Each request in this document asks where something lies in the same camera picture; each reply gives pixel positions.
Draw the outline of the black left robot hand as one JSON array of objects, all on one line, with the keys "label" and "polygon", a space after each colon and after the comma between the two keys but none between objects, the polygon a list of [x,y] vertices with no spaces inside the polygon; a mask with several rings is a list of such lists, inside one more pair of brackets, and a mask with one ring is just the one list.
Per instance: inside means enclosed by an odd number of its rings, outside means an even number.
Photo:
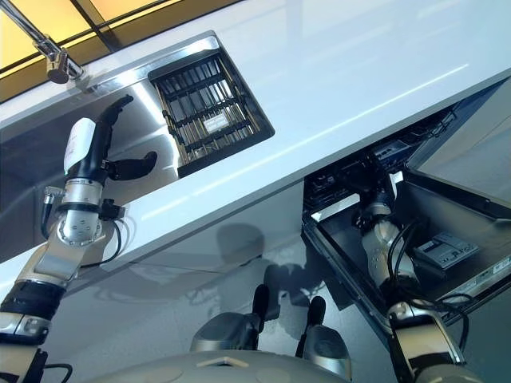
[{"label": "black left robot hand", "polygon": [[75,122],[65,149],[64,173],[67,180],[80,178],[104,184],[107,179],[135,180],[154,169],[157,160],[154,151],[141,159],[108,159],[113,126],[123,108],[132,101],[132,96],[125,95],[109,105],[97,119],[82,117]]}]

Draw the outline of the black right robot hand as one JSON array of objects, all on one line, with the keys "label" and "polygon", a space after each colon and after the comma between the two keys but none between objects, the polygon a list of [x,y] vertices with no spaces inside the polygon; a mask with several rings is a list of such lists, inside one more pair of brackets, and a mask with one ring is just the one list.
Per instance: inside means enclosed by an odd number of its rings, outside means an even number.
[{"label": "black right robot hand", "polygon": [[361,203],[363,205],[381,203],[392,208],[395,200],[396,195],[389,175],[373,179],[373,183],[370,184],[368,191],[361,194]]}]

